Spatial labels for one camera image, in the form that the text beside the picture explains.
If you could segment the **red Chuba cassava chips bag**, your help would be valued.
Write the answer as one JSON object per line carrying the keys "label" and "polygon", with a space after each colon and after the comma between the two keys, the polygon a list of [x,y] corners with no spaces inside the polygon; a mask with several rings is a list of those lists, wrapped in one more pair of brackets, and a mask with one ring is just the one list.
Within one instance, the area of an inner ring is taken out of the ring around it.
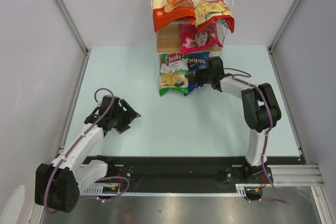
{"label": "red Chuba cassava chips bag", "polygon": [[235,19],[227,0],[194,0],[197,31],[210,24],[220,22],[231,33],[235,30]]}

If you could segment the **pink Real chips bag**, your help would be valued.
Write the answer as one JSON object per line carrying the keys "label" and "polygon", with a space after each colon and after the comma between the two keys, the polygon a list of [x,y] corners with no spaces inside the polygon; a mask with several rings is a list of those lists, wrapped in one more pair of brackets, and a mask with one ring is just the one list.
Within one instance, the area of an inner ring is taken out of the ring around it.
{"label": "pink Real chips bag", "polygon": [[202,31],[197,31],[196,27],[190,24],[179,24],[179,29],[182,43],[181,54],[203,51],[212,46],[223,47],[215,23],[210,24]]}

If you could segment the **orange beige cassava chips bag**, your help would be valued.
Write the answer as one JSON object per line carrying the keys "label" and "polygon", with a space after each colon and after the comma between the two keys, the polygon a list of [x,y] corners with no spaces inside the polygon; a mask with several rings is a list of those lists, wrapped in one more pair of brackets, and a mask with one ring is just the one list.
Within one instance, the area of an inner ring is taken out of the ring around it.
{"label": "orange beige cassava chips bag", "polygon": [[184,19],[191,25],[196,21],[194,0],[152,0],[152,10],[156,33],[178,19]]}

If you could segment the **green Chuba cassava chips bag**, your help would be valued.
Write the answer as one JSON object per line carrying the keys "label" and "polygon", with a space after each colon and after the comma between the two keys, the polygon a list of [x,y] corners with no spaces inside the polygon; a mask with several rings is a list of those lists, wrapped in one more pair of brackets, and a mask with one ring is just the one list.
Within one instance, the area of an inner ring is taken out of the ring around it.
{"label": "green Chuba cassava chips bag", "polygon": [[159,95],[174,90],[188,94],[188,54],[169,53],[161,55]]}

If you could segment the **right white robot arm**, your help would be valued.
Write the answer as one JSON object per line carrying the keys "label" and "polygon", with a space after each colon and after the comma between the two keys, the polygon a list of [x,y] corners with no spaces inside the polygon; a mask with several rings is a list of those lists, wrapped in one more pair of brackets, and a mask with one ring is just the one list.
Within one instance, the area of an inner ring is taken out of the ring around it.
{"label": "right white robot arm", "polygon": [[225,69],[220,57],[211,57],[207,60],[207,68],[193,70],[186,78],[197,86],[209,84],[214,90],[241,99],[244,119],[250,128],[242,176],[245,181],[254,183],[262,173],[267,173],[269,133],[281,119],[280,106],[271,84],[256,85],[244,80],[250,78],[250,74],[240,70],[236,74],[226,73]]}

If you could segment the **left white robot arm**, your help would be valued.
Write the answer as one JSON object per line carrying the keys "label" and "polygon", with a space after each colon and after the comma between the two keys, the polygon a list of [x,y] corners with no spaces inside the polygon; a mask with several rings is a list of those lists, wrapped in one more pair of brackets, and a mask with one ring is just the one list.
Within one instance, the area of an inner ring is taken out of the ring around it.
{"label": "left white robot arm", "polygon": [[86,117],[77,139],[50,164],[40,164],[35,174],[35,203],[45,209],[71,212],[79,196],[96,181],[110,182],[116,169],[111,162],[98,156],[85,165],[90,151],[111,130],[122,134],[139,118],[124,99],[105,95],[100,104]]}

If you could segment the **blue Doritos chips bag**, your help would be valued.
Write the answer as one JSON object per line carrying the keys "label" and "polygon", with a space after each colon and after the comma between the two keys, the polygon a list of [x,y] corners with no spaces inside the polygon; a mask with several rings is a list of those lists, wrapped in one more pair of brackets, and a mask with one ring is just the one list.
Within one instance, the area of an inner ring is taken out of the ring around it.
{"label": "blue Doritos chips bag", "polygon": [[[196,71],[201,69],[207,69],[207,60],[209,58],[209,52],[199,52],[194,54],[189,54],[187,59],[188,71]],[[198,86],[194,81],[188,81],[188,94],[190,94]]]}

